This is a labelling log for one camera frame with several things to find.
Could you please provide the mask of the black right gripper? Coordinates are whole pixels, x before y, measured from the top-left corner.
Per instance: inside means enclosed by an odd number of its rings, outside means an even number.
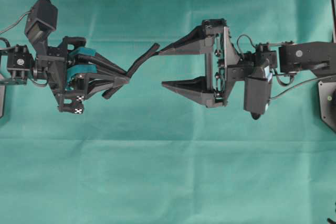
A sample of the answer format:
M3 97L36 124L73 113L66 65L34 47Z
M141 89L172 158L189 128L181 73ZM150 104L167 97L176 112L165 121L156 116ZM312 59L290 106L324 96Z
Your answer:
M189 34L169 44L158 55L205 54L205 76L189 80L163 81L162 86L207 108L226 106L236 83L229 80L228 67L243 60L231 42L226 20L206 19Z

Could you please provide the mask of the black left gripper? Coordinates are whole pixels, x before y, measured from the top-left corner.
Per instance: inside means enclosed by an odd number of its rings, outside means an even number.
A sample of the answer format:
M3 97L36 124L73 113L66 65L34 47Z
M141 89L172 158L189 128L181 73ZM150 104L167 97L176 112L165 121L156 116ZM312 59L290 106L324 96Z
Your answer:
M49 46L47 41L36 46L34 79L47 81L60 112L82 114L83 100L130 81L124 69L85 45L83 37L66 36L56 47ZM74 59L96 65L72 67Z

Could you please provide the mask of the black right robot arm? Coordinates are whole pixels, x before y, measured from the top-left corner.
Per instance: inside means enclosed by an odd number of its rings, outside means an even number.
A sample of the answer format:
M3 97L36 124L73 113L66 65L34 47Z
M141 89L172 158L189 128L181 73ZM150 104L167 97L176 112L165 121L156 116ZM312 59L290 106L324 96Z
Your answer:
M204 55L205 75L191 80L164 81L162 86L208 108L226 106L237 81L244 81L244 109L264 114L270 101L273 72L294 77L310 70L318 78L335 79L335 43L292 41L255 45L255 52L242 53L230 41L225 19L206 19L188 35L158 52L168 55Z

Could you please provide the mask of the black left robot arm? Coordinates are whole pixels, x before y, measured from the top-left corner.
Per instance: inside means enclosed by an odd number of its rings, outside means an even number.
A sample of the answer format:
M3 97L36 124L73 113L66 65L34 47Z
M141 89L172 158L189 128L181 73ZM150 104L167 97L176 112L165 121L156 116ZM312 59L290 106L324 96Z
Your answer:
M82 114L83 102L103 91L108 99L123 85L131 74L120 68L94 49L86 47L83 37L64 37L57 47L47 47L45 55L33 57L27 46L9 46L1 50L6 55L10 77L2 85L35 85L50 87L60 112Z

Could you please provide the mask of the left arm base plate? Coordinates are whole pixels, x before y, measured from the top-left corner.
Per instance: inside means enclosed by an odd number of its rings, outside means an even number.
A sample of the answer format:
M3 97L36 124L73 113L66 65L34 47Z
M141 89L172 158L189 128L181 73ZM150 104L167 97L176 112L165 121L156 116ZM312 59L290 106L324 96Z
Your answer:
M5 95L6 95L6 86L0 86L0 118L4 116L5 113Z

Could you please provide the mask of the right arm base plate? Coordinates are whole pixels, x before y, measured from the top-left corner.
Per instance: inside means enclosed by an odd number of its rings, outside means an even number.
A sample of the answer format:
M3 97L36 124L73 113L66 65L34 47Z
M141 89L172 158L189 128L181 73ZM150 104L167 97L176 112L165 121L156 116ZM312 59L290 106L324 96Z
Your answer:
M335 132L335 81L319 81L318 94L321 119Z

